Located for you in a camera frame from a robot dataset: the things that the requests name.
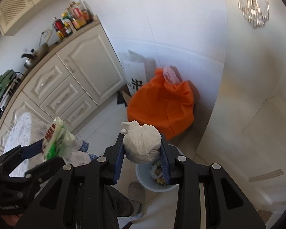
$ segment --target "white tile floor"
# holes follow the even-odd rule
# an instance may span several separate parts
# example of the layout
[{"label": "white tile floor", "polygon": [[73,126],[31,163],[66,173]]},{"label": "white tile floor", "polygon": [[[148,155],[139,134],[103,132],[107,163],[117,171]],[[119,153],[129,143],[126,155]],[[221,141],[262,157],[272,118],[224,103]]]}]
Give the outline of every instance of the white tile floor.
[{"label": "white tile floor", "polygon": [[[101,156],[108,146],[115,144],[121,130],[121,123],[127,121],[126,107],[124,104],[117,104],[117,99],[105,107],[97,114],[77,135],[89,142],[88,153]],[[191,129],[177,147],[185,156],[194,160],[196,163],[207,163],[201,159],[195,150],[201,140],[201,134]],[[128,185],[136,181],[135,164],[124,158],[121,176],[115,188],[127,196]],[[173,189],[165,193],[155,193],[146,191],[145,215],[140,219],[118,218],[119,226],[122,228],[129,221],[134,224],[130,229],[170,229],[174,227],[178,189]]]}]

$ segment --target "dark pants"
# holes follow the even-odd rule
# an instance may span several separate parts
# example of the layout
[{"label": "dark pants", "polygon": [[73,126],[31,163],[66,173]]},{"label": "dark pants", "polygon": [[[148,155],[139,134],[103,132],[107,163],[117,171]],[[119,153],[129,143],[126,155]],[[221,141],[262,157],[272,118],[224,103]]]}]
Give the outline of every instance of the dark pants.
[{"label": "dark pants", "polygon": [[133,214],[130,200],[109,185],[104,185],[104,206],[108,229],[119,229],[117,217],[129,217]]}]

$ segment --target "gray slipper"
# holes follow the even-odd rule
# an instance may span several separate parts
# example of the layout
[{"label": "gray slipper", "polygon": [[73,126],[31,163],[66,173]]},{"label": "gray slipper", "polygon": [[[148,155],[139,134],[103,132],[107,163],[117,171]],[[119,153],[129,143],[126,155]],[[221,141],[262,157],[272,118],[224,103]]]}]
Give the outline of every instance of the gray slipper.
[{"label": "gray slipper", "polygon": [[139,182],[132,182],[128,186],[128,199],[133,205],[135,218],[141,218],[145,212],[145,189]]}]

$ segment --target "sauce bottle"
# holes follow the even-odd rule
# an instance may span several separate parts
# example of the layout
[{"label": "sauce bottle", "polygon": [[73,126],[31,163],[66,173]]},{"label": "sauce bottle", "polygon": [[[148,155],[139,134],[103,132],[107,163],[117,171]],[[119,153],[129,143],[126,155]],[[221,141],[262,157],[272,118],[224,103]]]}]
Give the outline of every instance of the sauce bottle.
[{"label": "sauce bottle", "polygon": [[76,3],[76,5],[78,6],[81,14],[84,16],[85,20],[87,23],[90,23],[92,20],[91,20],[91,17],[89,16],[86,8],[84,7],[84,5],[79,1],[78,3]]}]

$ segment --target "metal kettle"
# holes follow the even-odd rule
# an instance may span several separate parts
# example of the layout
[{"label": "metal kettle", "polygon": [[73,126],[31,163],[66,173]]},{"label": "metal kettle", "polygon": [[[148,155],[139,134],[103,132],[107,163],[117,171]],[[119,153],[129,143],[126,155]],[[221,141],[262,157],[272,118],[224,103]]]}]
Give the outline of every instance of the metal kettle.
[{"label": "metal kettle", "polygon": [[32,54],[23,53],[22,58],[28,58],[24,64],[27,69],[33,68],[46,54],[49,52],[49,45],[47,43],[42,44],[36,51],[31,50]]}]

